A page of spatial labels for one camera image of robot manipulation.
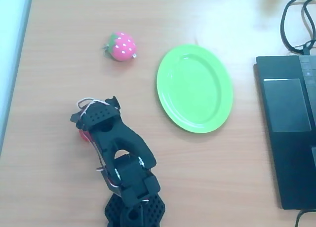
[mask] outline red object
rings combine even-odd
[[[84,141],[86,141],[86,142],[89,141],[88,139],[92,140],[92,138],[91,138],[91,136],[90,136],[90,134],[89,134],[88,132],[84,132],[84,131],[82,131],[82,130],[79,130],[79,134],[80,134],[81,138],[82,138]]]

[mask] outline strawberry leaf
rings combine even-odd
[[[116,35],[116,34],[111,34],[111,36],[110,36],[110,39],[109,39],[109,48],[108,48],[108,51],[110,52],[110,53],[113,53],[113,47],[114,47],[114,45],[115,45],[115,40],[118,38],[118,35]]]

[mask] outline laptop keyboard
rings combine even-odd
[[[316,56],[299,56],[308,98],[316,125]]]

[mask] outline toy strawberry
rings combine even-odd
[[[111,35],[106,50],[118,61],[126,61],[136,57],[137,47],[134,39],[123,32]]]

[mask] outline laptop touchpad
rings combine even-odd
[[[311,130],[299,79],[265,79],[264,90],[274,132]]]

